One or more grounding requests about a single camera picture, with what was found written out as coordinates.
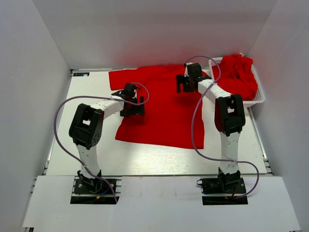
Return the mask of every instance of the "red t-shirt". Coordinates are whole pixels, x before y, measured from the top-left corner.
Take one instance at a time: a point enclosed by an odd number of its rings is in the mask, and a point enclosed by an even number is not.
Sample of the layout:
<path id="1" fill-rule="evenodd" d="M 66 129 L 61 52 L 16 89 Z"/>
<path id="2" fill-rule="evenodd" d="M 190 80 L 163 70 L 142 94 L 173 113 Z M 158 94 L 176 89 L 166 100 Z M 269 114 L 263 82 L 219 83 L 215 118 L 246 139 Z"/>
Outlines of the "red t-shirt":
<path id="1" fill-rule="evenodd" d="M 176 75 L 184 71 L 183 65 L 165 65 L 109 72 L 112 90 L 123 89 L 126 83 L 139 82 L 150 93 L 149 101 L 145 104 L 145 115 L 124 117 L 116 140 L 193 148 L 191 119 L 201 95 L 197 92 L 176 92 Z M 144 96 L 146 100 L 147 92 L 138 87 L 138 98 Z M 202 104 L 197 111 L 194 137 L 197 148 L 203 148 Z"/>

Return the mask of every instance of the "white wall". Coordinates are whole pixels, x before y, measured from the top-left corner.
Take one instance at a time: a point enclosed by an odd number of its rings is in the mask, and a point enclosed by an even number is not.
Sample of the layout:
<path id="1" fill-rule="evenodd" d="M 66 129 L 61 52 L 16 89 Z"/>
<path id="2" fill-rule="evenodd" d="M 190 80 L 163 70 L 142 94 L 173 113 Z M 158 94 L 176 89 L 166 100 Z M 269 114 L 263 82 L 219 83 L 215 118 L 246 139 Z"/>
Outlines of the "white wall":
<path id="1" fill-rule="evenodd" d="M 309 231 L 309 1 L 279 0 L 249 56 L 266 101 L 254 108 L 275 174 L 288 189 L 302 231 Z"/>
<path id="2" fill-rule="evenodd" d="M 70 71 L 31 0 L 0 4 L 0 231 L 20 231 Z"/>
<path id="3" fill-rule="evenodd" d="M 33 2 L 68 66 L 87 69 L 247 54 L 276 0 Z"/>

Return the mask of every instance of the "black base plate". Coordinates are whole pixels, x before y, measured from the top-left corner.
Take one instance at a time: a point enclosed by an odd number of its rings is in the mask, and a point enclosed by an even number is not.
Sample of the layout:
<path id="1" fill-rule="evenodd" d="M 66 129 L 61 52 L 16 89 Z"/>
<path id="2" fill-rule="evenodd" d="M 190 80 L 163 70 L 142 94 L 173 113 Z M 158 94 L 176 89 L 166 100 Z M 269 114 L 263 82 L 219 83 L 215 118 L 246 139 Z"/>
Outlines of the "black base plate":
<path id="1" fill-rule="evenodd" d="M 235 185 L 235 188 L 230 189 L 229 191 L 222 191 L 222 188 L 218 186 L 218 178 L 204 178 L 200 179 L 197 182 L 201 182 L 200 185 L 203 188 L 203 194 L 233 194 L 236 190 L 235 194 L 244 194 L 246 193 L 245 183 L 243 178 Z"/>
<path id="2" fill-rule="evenodd" d="M 107 179 L 107 181 L 110 184 L 113 184 L 113 190 L 116 192 L 116 183 L 117 183 L 117 179 Z M 80 179 L 76 179 L 75 181 L 75 186 L 74 186 L 74 193 L 75 194 L 102 194 L 104 193 L 106 190 L 108 190 L 108 192 L 106 194 L 112 194 L 112 191 L 110 190 L 110 188 L 108 187 L 108 185 L 105 182 L 101 182 L 101 185 L 99 186 L 99 189 L 95 189 L 92 186 L 83 183 Z"/>

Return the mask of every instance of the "white board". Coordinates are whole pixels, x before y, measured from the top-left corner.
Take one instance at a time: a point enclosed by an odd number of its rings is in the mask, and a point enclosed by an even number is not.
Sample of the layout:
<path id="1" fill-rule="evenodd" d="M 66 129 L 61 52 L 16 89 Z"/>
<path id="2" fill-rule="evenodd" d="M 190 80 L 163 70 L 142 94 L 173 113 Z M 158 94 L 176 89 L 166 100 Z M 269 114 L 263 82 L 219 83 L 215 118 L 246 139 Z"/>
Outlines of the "white board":
<path id="1" fill-rule="evenodd" d="M 72 77 L 68 98 L 77 95 L 111 95 L 108 72 L 91 72 L 89 76 Z M 93 99 L 76 99 L 68 102 L 63 110 L 58 134 L 64 147 L 78 156 L 77 148 L 69 137 L 69 128 L 80 103 L 92 104 Z M 239 139 L 239 160 L 253 162 L 260 173 L 266 173 L 262 150 L 255 137 L 248 110 L 245 109 L 246 125 Z M 205 175 L 217 174 L 218 162 L 200 157 L 192 149 L 160 145 L 127 143 L 115 140 L 122 117 L 119 113 L 108 117 L 103 123 L 102 139 L 97 145 L 98 163 L 103 175 Z M 221 157 L 221 140 L 214 125 L 214 105 L 203 101 L 203 121 L 205 128 L 204 149 L 207 156 Z M 248 164 L 239 164 L 242 174 L 254 174 L 255 169 Z M 76 175 L 80 164 L 67 155 L 57 143 L 54 144 L 47 175 Z"/>
<path id="2" fill-rule="evenodd" d="M 39 176 L 24 227 L 40 232 L 289 232 L 299 225 L 281 177 L 261 177 L 248 205 L 202 205 L 199 178 L 123 177 L 117 205 L 70 204 L 74 176 Z M 255 177 L 244 178 L 246 188 Z"/>

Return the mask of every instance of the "sticker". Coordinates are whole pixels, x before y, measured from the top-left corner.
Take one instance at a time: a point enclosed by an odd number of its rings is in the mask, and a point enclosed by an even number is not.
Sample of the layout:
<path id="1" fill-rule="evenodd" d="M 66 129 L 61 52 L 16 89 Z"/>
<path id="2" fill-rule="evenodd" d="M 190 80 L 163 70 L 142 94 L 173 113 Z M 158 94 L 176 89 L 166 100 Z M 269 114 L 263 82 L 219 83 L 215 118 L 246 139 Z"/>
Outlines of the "sticker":
<path id="1" fill-rule="evenodd" d="M 89 72 L 75 72 L 73 73 L 73 76 L 89 76 Z"/>

